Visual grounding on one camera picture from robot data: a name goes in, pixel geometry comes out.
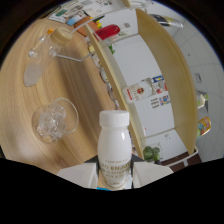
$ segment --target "shelf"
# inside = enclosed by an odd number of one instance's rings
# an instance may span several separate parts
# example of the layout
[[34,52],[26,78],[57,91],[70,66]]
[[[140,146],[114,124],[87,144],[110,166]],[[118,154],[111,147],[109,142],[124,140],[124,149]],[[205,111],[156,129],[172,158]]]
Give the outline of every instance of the shelf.
[[123,75],[120,71],[120,68],[106,43],[104,41],[100,42],[97,41],[97,39],[93,35],[94,31],[91,29],[90,26],[88,26],[88,24],[85,25],[84,28],[92,45],[94,46],[94,49],[97,53],[97,56],[100,59],[100,62],[102,63],[102,66],[107,74],[107,77],[110,80],[110,84],[119,102],[121,110],[126,110],[129,111],[130,113],[130,125],[128,129],[131,133],[131,137],[133,139],[139,157],[143,158],[141,149],[142,146],[139,137],[139,132],[141,130],[140,122],[139,120],[137,120],[137,117],[135,116],[135,114],[137,114],[135,108],[132,105],[127,105],[122,96],[121,89],[126,86],[126,83],[123,79]]
[[197,136],[197,99],[187,62],[169,33],[151,16],[136,9],[138,33],[154,55],[166,80],[175,130],[189,154],[194,152]]
[[128,7],[128,8],[131,7],[131,3],[129,0],[123,0],[123,3],[126,7]]

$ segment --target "plastic bottle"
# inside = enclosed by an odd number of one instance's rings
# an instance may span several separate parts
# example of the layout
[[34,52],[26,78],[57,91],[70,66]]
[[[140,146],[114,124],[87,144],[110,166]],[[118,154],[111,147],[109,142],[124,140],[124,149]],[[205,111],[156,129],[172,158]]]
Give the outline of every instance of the plastic bottle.
[[117,34],[120,33],[120,31],[123,29],[123,28],[128,28],[130,27],[130,24],[129,23],[124,23],[120,26],[117,26],[115,24],[111,24],[111,25],[108,25],[108,26],[105,26],[97,31],[94,32],[94,36],[99,40],[99,38],[101,40],[105,40],[109,37],[112,37],[112,36],[115,36]]
[[122,89],[122,94],[126,103],[131,104],[153,95],[151,79],[145,79],[135,85]]
[[124,187],[129,176],[132,144],[127,129],[129,112],[123,110],[101,111],[98,140],[98,160],[108,189]]
[[208,133],[211,129],[211,121],[208,117],[203,117],[198,121],[197,139]]
[[24,72],[25,86],[37,83],[47,65],[56,57],[62,46],[72,39],[72,33],[65,27],[58,27],[35,49],[35,53]]
[[49,29],[49,30],[47,31],[47,35],[45,35],[45,36],[41,36],[41,37],[39,37],[39,38],[36,40],[36,42],[34,43],[33,47],[32,47],[32,48],[29,50],[29,52],[28,52],[28,56],[29,56],[29,57],[31,57],[31,58],[35,57],[37,48],[38,48],[38,47],[45,41],[45,39],[47,38],[47,36],[48,36],[49,34],[51,34],[53,31],[54,31],[53,29]]

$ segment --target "white bottle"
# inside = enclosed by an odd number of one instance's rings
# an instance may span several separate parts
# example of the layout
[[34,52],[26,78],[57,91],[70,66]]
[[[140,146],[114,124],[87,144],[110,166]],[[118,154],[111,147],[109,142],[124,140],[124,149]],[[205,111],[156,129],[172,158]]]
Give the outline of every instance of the white bottle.
[[62,46],[72,39],[72,33],[65,27],[58,27],[52,34],[43,38],[31,56],[24,72],[25,86],[37,83],[45,68],[57,56]]
[[122,94],[126,103],[128,104],[134,103],[136,101],[145,99],[153,95],[151,79],[148,78],[143,80],[142,82],[123,88]]
[[98,140],[98,160],[104,182],[109,189],[125,188],[128,180],[132,144],[127,129],[129,112],[106,110],[100,112],[102,127]]

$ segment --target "bottle label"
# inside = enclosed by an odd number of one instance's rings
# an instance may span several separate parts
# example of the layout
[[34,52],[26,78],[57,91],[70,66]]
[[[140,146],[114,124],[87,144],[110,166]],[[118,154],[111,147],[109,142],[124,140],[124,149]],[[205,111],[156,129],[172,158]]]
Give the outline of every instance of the bottle label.
[[209,118],[204,117],[198,122],[197,138],[206,134],[211,128],[211,122]]
[[104,181],[111,187],[122,186],[128,180],[131,161],[107,161],[100,162],[100,169],[104,176]]
[[122,89],[123,96],[127,103],[142,100],[152,95],[152,85],[150,79],[145,79],[140,83]]

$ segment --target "packaging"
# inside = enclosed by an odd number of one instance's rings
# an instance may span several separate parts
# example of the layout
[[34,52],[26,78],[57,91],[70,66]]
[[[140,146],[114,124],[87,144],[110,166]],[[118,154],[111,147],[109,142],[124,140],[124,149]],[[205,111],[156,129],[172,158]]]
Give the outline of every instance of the packaging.
[[153,162],[163,159],[162,146],[160,142],[150,144],[144,147],[143,156],[146,162]]
[[169,95],[163,96],[159,98],[159,103],[161,106],[169,104],[170,103],[170,97]]
[[170,27],[177,27],[177,28],[183,28],[183,24],[180,23],[178,20],[167,17],[167,16],[160,16],[156,14],[150,14],[158,23],[160,23],[162,26],[170,26]]
[[198,109],[201,109],[205,106],[205,102],[208,100],[208,94],[202,94],[197,92],[197,104]]
[[[78,22],[76,22],[74,24],[74,27],[77,28],[78,26],[82,25],[83,23],[87,22],[88,20],[90,20],[91,17],[90,16],[86,16],[84,18],[82,18],[81,20],[79,20]],[[97,27],[97,25],[91,21],[88,23],[88,25],[94,30],[94,31],[97,31],[99,28]],[[87,37],[87,33],[85,31],[85,28],[84,27],[80,27],[77,32],[79,32],[80,34],[82,34],[84,37]]]
[[100,59],[98,58],[97,54],[94,54],[92,56],[93,62],[96,65],[97,68],[101,69],[102,68],[102,64],[100,62]]
[[76,15],[74,15],[71,19],[69,19],[66,23],[69,26],[74,25],[75,23],[77,23],[78,21],[80,21],[81,19],[83,19],[84,17],[86,17],[84,11],[80,10],[77,12]]
[[122,94],[125,101],[130,104],[164,91],[167,91],[167,86],[163,76],[160,75],[125,87],[122,89]]
[[211,129],[211,121],[208,117],[203,117],[198,121],[197,139],[208,133]]

